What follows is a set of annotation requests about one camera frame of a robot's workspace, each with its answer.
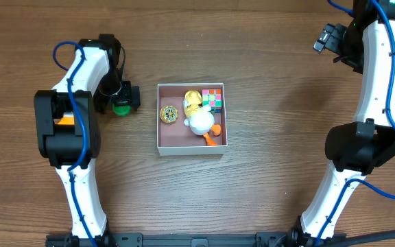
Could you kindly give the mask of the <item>green round disc toy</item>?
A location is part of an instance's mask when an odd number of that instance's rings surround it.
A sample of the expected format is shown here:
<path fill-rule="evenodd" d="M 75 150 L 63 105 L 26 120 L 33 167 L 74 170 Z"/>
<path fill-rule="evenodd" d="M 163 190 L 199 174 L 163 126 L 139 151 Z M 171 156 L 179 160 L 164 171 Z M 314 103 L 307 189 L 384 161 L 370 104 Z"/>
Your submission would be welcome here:
<path fill-rule="evenodd" d="M 112 111 L 120 117 L 125 117 L 128 115 L 131 111 L 130 106 L 115 106 L 114 104 L 112 105 Z"/>

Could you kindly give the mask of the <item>orange dinosaur toy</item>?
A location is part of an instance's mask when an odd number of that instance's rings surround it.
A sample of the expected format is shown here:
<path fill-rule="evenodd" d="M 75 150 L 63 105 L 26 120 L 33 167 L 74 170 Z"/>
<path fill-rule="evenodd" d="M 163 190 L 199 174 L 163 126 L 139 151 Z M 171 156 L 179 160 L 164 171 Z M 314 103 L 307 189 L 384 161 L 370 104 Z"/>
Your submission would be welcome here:
<path fill-rule="evenodd" d="M 73 126 L 75 124 L 75 119 L 72 116 L 64 116 L 61 119 L 55 119 L 54 123 L 63 126 Z"/>

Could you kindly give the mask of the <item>yellow round disc toy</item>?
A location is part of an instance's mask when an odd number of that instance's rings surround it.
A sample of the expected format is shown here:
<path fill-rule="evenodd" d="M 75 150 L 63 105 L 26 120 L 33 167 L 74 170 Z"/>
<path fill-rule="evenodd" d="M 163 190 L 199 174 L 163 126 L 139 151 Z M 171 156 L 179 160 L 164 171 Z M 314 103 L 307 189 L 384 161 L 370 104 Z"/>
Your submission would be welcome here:
<path fill-rule="evenodd" d="M 178 109 L 174 106 L 163 106 L 159 115 L 162 122 L 171 124 L 178 118 Z"/>

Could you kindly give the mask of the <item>white cardboard box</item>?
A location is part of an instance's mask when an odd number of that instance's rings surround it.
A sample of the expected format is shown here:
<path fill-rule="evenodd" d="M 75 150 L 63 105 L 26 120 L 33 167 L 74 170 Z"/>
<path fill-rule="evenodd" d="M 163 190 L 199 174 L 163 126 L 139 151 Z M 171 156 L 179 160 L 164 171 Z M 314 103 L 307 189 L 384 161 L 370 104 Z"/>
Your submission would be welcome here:
<path fill-rule="evenodd" d="M 194 134 L 190 127 L 184 125 L 183 100 L 185 93 L 198 91 L 202 94 L 203 89 L 222 90 L 222 111 L 213 113 L 215 123 L 222 127 L 222 133 L 216 137 L 210 132 L 211 139 L 217 143 L 216 146 L 207 145 L 203 136 Z M 175 122 L 162 122 L 159 114 L 163 106 L 174 106 L 178 109 L 178 118 Z M 157 114 L 157 148 L 161 156 L 223 154 L 226 151 L 228 131 L 224 85 L 222 83 L 159 84 Z"/>

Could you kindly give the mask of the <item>white duck toy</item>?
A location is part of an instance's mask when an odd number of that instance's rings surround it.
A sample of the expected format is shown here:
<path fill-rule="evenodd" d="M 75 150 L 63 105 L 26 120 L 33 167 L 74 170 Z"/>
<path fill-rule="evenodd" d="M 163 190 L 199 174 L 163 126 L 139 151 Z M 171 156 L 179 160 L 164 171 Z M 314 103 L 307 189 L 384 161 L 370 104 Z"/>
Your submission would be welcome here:
<path fill-rule="evenodd" d="M 222 133 L 222 127 L 215 123 L 211 107 L 203 105 L 202 95 L 198 91 L 187 91 L 183 100 L 183 109 L 184 125 L 190 127 L 194 134 L 203 136 L 207 145 L 216 146 L 217 143 L 211 139 L 210 132 L 217 137 Z"/>

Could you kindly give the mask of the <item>multicolour puzzle cube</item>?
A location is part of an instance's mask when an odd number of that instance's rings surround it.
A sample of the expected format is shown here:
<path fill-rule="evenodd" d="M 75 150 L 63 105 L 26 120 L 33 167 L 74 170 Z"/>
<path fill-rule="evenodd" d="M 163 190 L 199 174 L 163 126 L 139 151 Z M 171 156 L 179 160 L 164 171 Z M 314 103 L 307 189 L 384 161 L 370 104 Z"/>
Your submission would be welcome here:
<path fill-rule="evenodd" d="M 202 105 L 210 106 L 212 113 L 222 111 L 222 90 L 221 89 L 203 89 Z"/>

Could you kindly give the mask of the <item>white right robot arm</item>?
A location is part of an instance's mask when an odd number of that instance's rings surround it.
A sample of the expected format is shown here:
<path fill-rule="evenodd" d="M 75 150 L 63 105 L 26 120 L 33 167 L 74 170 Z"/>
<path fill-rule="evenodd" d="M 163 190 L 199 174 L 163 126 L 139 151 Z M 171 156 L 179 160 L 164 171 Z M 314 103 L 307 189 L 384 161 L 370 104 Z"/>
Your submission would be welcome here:
<path fill-rule="evenodd" d="M 313 48 L 329 50 L 363 76 L 350 123 L 328 132 L 328 165 L 308 208 L 287 236 L 288 246 L 350 246 L 395 239 L 395 231 L 345 238 L 335 225 L 367 175 L 395 156 L 395 1 L 355 1 L 350 25 L 328 24 Z"/>

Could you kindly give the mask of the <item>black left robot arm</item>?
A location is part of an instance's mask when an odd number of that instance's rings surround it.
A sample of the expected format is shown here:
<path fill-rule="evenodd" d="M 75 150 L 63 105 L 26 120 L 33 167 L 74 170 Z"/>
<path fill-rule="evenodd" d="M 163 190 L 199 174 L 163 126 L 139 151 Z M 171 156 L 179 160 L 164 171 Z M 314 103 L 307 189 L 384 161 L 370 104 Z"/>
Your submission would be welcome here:
<path fill-rule="evenodd" d="M 72 42 L 75 59 L 50 90 L 34 96 L 38 149 L 55 168 L 71 211 L 72 229 L 48 235 L 46 246 L 117 246 L 101 207 L 95 164 L 101 147 L 97 114 L 125 116 L 141 105 L 140 90 L 123 79 L 125 49 L 112 34 Z"/>

